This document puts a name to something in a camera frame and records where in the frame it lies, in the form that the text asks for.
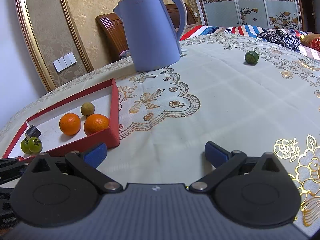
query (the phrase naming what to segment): wooden headboard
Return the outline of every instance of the wooden headboard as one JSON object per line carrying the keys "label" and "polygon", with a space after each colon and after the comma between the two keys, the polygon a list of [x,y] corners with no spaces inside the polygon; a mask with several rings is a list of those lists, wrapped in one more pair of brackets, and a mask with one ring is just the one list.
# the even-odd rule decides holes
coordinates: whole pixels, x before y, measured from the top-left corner
{"label": "wooden headboard", "polygon": [[[187,25],[196,24],[196,17],[194,13],[187,4],[185,5],[188,16]],[[175,4],[166,4],[165,6],[168,10],[174,28],[178,28],[180,24],[180,17],[177,6]],[[108,47],[112,61],[115,62],[119,60],[120,53],[128,50],[122,21],[115,13],[99,15],[96,17],[96,21],[100,24],[107,35]]]}

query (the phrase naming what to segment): kettle handle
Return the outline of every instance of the kettle handle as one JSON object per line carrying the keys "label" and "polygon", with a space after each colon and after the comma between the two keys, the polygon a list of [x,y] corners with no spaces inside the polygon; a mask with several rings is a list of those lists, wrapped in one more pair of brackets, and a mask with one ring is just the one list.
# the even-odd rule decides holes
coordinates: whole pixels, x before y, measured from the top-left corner
{"label": "kettle handle", "polygon": [[[178,11],[179,11],[179,15],[180,15],[180,24],[179,24],[179,29],[177,31],[177,39],[179,41],[180,38],[183,35],[184,30],[186,29],[186,26],[187,26],[187,9],[186,9],[186,6],[185,6],[183,0],[172,0],[172,1],[177,5]],[[167,11],[167,9],[166,9],[166,7],[165,7],[165,5],[164,5],[162,0],[161,0],[161,2],[163,4],[163,6],[164,6],[164,10],[165,10],[165,12],[167,14],[167,17],[172,22],[169,14],[168,14],[168,11]]]}

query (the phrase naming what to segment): kettle body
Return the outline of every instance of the kettle body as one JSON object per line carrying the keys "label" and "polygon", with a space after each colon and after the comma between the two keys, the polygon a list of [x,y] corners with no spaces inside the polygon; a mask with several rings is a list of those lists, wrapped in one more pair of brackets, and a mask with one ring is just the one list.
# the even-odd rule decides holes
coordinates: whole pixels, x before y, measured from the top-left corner
{"label": "kettle body", "polygon": [[163,0],[120,0],[113,11],[124,26],[136,71],[152,71],[180,59],[179,40],[186,28],[187,10],[183,0],[173,0],[180,14],[176,32]]}

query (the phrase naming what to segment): red cardboard tray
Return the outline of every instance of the red cardboard tray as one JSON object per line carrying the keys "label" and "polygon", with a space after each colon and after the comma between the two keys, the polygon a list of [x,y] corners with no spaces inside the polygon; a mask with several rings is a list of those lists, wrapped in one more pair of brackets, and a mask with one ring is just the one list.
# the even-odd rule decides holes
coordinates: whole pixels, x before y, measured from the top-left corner
{"label": "red cardboard tray", "polygon": [[[47,152],[53,157],[64,156],[75,150],[82,152],[100,142],[104,142],[107,148],[118,146],[120,144],[118,100],[116,81],[110,79],[49,106],[26,120],[2,158],[31,157],[31,155],[24,154],[20,148],[21,141],[25,139],[24,134],[31,125],[37,127],[41,132],[39,139],[43,143],[42,152]],[[85,102],[92,102],[95,105],[96,114],[103,114],[109,118],[107,129],[86,136],[83,130],[85,117],[80,112]],[[59,128],[59,120],[66,113],[75,113],[81,119],[80,131],[74,136],[63,134]]]}

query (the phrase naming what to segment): light switch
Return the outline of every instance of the light switch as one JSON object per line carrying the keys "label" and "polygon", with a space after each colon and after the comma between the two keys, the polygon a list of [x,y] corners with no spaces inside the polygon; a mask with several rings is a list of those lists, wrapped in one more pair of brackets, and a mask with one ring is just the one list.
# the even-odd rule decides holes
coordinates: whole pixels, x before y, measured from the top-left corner
{"label": "light switch", "polygon": [[66,64],[66,62],[64,61],[63,57],[59,58],[58,60],[59,60],[59,63],[60,63],[60,65],[61,65],[61,68],[62,68],[62,69],[67,68],[67,64]]}
{"label": "light switch", "polygon": [[77,62],[77,61],[76,61],[76,58],[75,58],[75,56],[73,55],[72,52],[70,52],[67,56],[69,56],[69,59],[70,59],[70,61],[71,61],[72,64],[74,64],[74,63]]}
{"label": "light switch", "polygon": [[56,68],[57,72],[60,72],[60,71],[63,70],[63,68],[61,67],[58,59],[53,62],[53,65],[54,65],[54,67]]}
{"label": "light switch", "polygon": [[67,67],[70,67],[70,66],[72,65],[71,60],[70,60],[68,54],[65,55],[65,56],[63,57],[63,59],[64,59],[64,61],[66,62]]}

